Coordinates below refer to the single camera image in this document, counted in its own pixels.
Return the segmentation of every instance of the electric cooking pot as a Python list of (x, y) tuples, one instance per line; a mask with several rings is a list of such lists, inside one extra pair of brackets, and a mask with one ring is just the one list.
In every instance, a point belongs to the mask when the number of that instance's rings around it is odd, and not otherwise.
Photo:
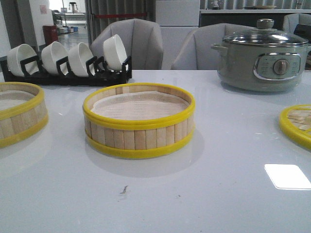
[(213, 44), (220, 53), (218, 75), (234, 87), (284, 91), (297, 86), (311, 45), (297, 35), (273, 29), (274, 20), (259, 19), (257, 28), (236, 32)]

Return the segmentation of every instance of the yellow rim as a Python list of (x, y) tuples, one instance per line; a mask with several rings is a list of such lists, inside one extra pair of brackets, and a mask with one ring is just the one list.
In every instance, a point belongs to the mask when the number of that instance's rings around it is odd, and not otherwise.
[(147, 149), (147, 150), (122, 150), (122, 149), (117, 149), (113, 147), (107, 147), (103, 144), (100, 144), (96, 141), (94, 141), (92, 138), (90, 138), (86, 134), (86, 138), (88, 142), (93, 146), (95, 149), (107, 153), (110, 155), (114, 155), (117, 157), (122, 157), (122, 158), (129, 158), (129, 159), (142, 159), (142, 158), (153, 158), (153, 157), (159, 157), (162, 155), (166, 155), (169, 153), (172, 153), (182, 147), (184, 147), (188, 142), (190, 142), (192, 136), (193, 136), (194, 128), (188, 134), (186, 137), (184, 137), (182, 140), (169, 145), (165, 147), (160, 147), (160, 148), (155, 148), (155, 149)]
[(6, 137), (4, 139), (0, 139), (0, 148), (9, 146), (11, 144), (17, 143), (19, 141), (22, 141), (22, 140), (30, 137), (31, 135), (33, 135), (36, 132), (38, 132), (39, 130), (41, 130), (48, 123), (48, 121), (49, 121), (49, 116), (48, 116), (48, 114), (46, 114), (45, 117), (41, 121), (39, 121), (37, 124), (30, 127), (29, 129), (27, 129), (23, 132), (17, 133), (13, 136)]
[[(123, 86), (134, 86), (134, 85), (153, 85), (153, 86), (161, 86), (161, 87), (168, 87), (171, 89), (178, 90), (184, 94), (186, 94), (188, 97), (191, 99), (190, 105), (182, 112), (172, 115), (172, 116), (167, 116), (167, 117), (162, 117), (162, 118), (157, 118), (157, 119), (152, 119), (152, 120), (118, 120), (118, 119), (112, 119), (104, 116), (97, 115), (88, 108), (87, 103), (88, 101), (95, 95), (97, 95), (100, 92), (109, 90), (109, 89), (115, 89), (118, 87), (123, 87)], [(195, 108), (195, 101), (194, 97), (192, 96), (191, 93), (188, 91), (185, 91), (184, 89), (181, 89), (176, 86), (172, 85), (167, 85), (167, 84), (159, 84), (159, 83), (128, 83), (128, 84), (120, 84), (120, 85), (115, 85), (115, 86), (110, 86), (106, 87), (103, 89), (100, 89), (92, 94), (90, 94), (84, 101), (83, 103), (83, 111), (85, 116), (95, 124), (107, 127), (107, 128), (112, 128), (112, 129), (119, 129), (119, 130), (149, 130), (149, 129), (156, 129), (156, 128), (162, 128), (162, 127), (167, 127), (170, 125), (177, 124), (191, 116), (194, 112)]]
[(31, 100), (22, 103), (18, 106), (8, 108), (5, 110), (0, 111), (0, 120), (7, 119), (19, 114), (22, 114), (24, 112), (29, 111), (30, 109), (36, 107), (39, 105), (43, 99), (44, 99), (44, 93), (41, 87), (38, 85), (32, 84), (32, 83), (21, 83), (21, 82), (6, 82), (6, 83), (0, 83), (0, 85), (23, 85), (23, 86), (32, 86), (36, 89), (38, 89), (38, 94), (34, 96)]
[(280, 128), (291, 140), (311, 150), (311, 135), (294, 126), (287, 117), (288, 113), (294, 109), (310, 110), (310, 104), (295, 105), (284, 109), (279, 117)]

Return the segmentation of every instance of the glossy tabletop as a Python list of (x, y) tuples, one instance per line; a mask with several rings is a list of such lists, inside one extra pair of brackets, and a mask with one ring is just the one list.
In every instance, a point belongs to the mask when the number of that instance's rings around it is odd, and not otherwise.
[(191, 92), (193, 139), (153, 159), (102, 154), (82, 112), (99, 88), (42, 86), (49, 123), (0, 149), (1, 233), (311, 232), (311, 152), (278, 125), (284, 108), (311, 104), (310, 72), (281, 93), (230, 87), (216, 71), (134, 70), (130, 82)]

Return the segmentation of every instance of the black dish rack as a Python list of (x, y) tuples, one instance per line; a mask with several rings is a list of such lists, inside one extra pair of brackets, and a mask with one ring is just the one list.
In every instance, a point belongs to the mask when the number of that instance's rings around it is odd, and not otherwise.
[[(36, 62), (38, 66), (37, 72), (29, 74), (26, 70), (26, 64)], [(93, 58), (86, 61), (86, 70), (88, 77), (76, 76), (69, 65), (68, 57), (64, 57), (56, 62), (58, 75), (49, 74), (42, 65), (42, 60), (39, 56), (33, 56), (20, 61), (21, 69), (24, 77), (15, 76), (9, 70), (7, 60), (0, 61), (4, 80), (6, 82), (25, 82), (38, 85), (70, 85), (70, 86), (112, 86), (124, 84), (132, 78), (132, 58), (128, 56), (122, 64), (121, 71), (113, 71), (107, 68), (107, 62), (104, 57)], [(60, 66), (66, 63), (68, 73), (65, 75)], [(90, 66), (94, 66), (95, 74), (90, 71)]]

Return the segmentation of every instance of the white ceramic bowl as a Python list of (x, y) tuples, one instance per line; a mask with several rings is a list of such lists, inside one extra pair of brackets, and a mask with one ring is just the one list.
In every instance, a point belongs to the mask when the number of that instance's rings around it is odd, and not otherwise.
[[(41, 53), (43, 66), (52, 75), (58, 75), (56, 62), (67, 56), (68, 52), (65, 47), (57, 41), (46, 46)], [(66, 63), (61, 64), (60, 69), (63, 74), (66, 75), (68, 73)]]
[[(13, 49), (11, 49), (7, 54), (7, 64), (8, 68), (14, 74), (15, 76), (21, 76), (24, 77), (24, 73), (21, 70), (20, 61), (24, 60), (26, 58), (30, 58), (33, 56), (36, 56), (36, 52), (34, 49), (27, 44), (21, 44)], [(29, 74), (33, 74), (37, 71), (38, 65), (37, 62), (31, 62), (25, 65), (26, 70)]]
[[(79, 77), (87, 77), (88, 73), (86, 70), (86, 61), (91, 59), (93, 54), (89, 47), (81, 42), (71, 48), (68, 54), (69, 65), (72, 72)], [(94, 66), (90, 65), (90, 71), (94, 75)]]
[(105, 40), (103, 43), (104, 57), (108, 63), (108, 68), (112, 70), (122, 70), (122, 63), (127, 55), (124, 44), (118, 34)]

